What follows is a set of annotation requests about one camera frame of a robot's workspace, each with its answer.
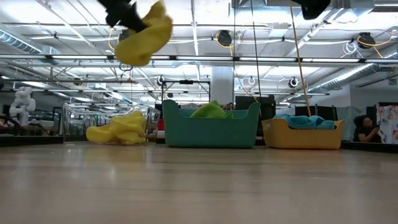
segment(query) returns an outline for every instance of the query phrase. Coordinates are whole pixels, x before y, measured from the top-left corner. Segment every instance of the wooden floor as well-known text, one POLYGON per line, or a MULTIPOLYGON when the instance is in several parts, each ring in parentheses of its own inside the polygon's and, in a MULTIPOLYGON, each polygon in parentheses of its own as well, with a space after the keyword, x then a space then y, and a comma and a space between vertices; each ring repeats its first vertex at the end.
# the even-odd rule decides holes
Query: wooden floor
POLYGON ((0 148, 0 223, 397 223, 398 155, 0 148))

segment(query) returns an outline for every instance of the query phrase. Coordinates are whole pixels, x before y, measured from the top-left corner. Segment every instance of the yellow cable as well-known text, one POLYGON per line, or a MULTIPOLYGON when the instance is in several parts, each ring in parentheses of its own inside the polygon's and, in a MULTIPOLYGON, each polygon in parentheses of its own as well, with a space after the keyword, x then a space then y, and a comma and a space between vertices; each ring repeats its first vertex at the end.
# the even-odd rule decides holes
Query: yellow cable
POLYGON ((112 36, 112 32, 113 32, 113 30, 111 29, 111 30, 109 31, 108 45, 109 45, 109 47, 114 51, 114 48, 113 48, 112 45, 111 45, 111 36, 112 36))
POLYGON ((228 47, 226 47, 226 46, 224 46, 224 45, 220 44, 220 42, 218 41, 218 34, 216 35, 216 41, 217 41, 217 44, 218 44, 218 45, 220 45, 220 47, 225 47, 225 48, 234 48, 234 47, 235 47, 235 46, 237 46, 237 44, 239 43, 239 41, 240 41, 240 37, 238 38, 238 43, 236 43, 234 46, 228 46, 228 47))
POLYGON ((379 52, 379 50, 375 46, 373 46, 373 48, 375 49, 377 54, 380 56, 380 58, 384 58, 383 55, 381 55, 381 53, 379 52))
POLYGON ((360 41, 361 37, 358 37, 357 41, 358 41, 358 43, 361 43, 361 44, 366 45, 366 46, 372 46, 372 47, 382 46, 384 44, 388 44, 392 40, 392 36, 394 35, 394 33, 395 33, 394 31, 391 32, 392 35, 391 35, 390 39, 387 40, 386 42, 383 42, 383 43, 380 43, 380 44, 367 44, 367 43, 364 43, 364 42, 360 41))
POLYGON ((295 25, 294 25, 294 16, 293 16, 293 7, 292 7, 292 5, 290 5, 290 13, 291 13, 291 15, 292 15, 293 32, 294 32, 294 42, 295 42, 295 44, 296 44, 298 67, 300 68, 300 77, 301 77, 301 83, 302 83, 302 85, 303 85, 305 104, 307 105, 308 116, 311 116, 310 104, 308 103, 308 96, 307 96, 307 91, 306 91, 306 89, 305 89, 305 83, 304 83, 304 77, 303 77, 303 70, 302 70, 302 66, 301 66, 299 45, 298 45, 298 43, 297 43, 297 34, 296 34, 296 27, 295 27, 295 25))

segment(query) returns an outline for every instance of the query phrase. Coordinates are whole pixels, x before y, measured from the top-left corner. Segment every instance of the white pillar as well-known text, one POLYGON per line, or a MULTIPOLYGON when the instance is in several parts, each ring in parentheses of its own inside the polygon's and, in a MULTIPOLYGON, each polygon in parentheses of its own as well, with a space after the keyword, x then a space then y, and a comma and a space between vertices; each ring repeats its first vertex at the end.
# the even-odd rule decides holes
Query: white pillar
POLYGON ((234 101, 234 74, 232 67, 211 68, 211 98, 225 105, 234 101))

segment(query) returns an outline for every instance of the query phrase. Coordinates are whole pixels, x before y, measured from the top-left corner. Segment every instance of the yellow cloth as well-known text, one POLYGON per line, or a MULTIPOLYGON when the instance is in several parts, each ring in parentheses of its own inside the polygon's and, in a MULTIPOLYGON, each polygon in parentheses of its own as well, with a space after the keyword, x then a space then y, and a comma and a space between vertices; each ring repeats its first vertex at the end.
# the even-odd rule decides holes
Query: yellow cloth
POLYGON ((140 111, 111 119, 111 124, 91 126, 86 131, 89 141, 95 143, 145 144, 146 119, 140 111))
POLYGON ((145 66, 150 57, 159 51, 170 40, 173 24, 165 14, 165 8, 160 1, 155 3, 148 14, 142 19, 147 26, 138 34, 129 30, 129 37, 120 41, 114 54, 125 64, 145 66))

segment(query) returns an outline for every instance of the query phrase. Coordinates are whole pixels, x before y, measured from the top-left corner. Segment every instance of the green cloth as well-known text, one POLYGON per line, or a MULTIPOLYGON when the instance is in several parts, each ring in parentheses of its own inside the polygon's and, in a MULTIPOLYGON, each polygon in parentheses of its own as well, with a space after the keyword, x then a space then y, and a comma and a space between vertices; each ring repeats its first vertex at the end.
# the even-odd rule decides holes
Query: green cloth
POLYGON ((233 119, 234 114, 232 111, 229 114, 225 113, 225 110, 223 110, 218 102, 214 100, 193 112, 191 118, 233 119))

